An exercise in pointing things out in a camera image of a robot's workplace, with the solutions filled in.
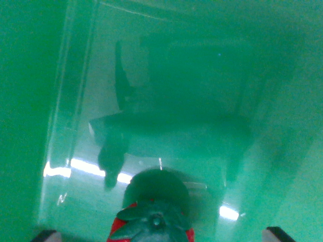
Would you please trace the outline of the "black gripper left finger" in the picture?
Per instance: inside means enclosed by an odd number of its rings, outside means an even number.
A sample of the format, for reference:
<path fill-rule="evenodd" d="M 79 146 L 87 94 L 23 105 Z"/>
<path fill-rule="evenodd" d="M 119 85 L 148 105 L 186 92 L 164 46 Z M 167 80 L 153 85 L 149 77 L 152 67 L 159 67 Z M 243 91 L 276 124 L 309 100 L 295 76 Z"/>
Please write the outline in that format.
<path fill-rule="evenodd" d="M 62 242 L 62 235 L 56 230 L 43 230 L 31 242 Z"/>

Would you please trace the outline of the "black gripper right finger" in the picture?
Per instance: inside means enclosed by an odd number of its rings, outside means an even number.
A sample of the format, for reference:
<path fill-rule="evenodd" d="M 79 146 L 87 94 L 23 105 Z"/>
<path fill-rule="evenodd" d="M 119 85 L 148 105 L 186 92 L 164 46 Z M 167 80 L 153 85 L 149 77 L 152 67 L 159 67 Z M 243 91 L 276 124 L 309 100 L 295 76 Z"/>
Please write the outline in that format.
<path fill-rule="evenodd" d="M 295 240 L 280 227 L 271 226 L 262 231 L 262 242 L 295 242 Z"/>

